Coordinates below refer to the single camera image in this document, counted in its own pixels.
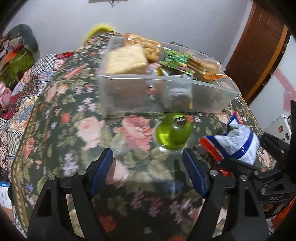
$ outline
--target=metal screw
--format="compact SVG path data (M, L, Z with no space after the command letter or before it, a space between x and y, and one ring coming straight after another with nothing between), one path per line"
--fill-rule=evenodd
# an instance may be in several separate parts
M216 170L210 170L210 174L212 176L217 176L218 175L218 172Z
M246 180L248 180L248 177L246 175L241 175L240 179L243 180L243 181L246 181Z
M50 180L50 181L53 181L55 179L55 175L50 175L49 177L48 177L48 180Z
M79 176L83 176L84 174L86 174L86 170L84 170L84 169L80 169L80 170L78 171L78 175L79 175Z

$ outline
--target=blue gripper pad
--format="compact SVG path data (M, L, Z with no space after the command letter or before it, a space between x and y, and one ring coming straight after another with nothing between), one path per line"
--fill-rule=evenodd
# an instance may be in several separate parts
M106 176L113 162L113 152L105 148L97 161L93 161L87 168L87 181L90 184L90 196L100 193L105 185Z
M207 165L197 160L190 148L183 151L182 160L195 191L205 198L211 188Z

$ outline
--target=crumpled chip bag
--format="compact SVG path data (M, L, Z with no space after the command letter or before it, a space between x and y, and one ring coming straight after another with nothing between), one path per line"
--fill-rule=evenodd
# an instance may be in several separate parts
M200 139L200 144L217 162L233 157L253 165L260 146L257 135L248 126L239 122L236 113L227 123L227 130L222 135L204 136Z

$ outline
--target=green snack packet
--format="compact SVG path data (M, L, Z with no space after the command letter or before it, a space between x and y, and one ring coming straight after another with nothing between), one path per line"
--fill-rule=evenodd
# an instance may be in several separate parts
M187 66L190 54L174 51L168 48L163 48L163 52L165 56L164 60L160 62L161 65L192 75L191 69Z

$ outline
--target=green liquid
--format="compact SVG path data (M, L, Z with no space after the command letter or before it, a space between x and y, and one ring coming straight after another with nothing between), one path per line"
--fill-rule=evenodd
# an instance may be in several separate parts
M186 144L192 126L182 114L168 114L155 131L157 142L166 149L180 150Z

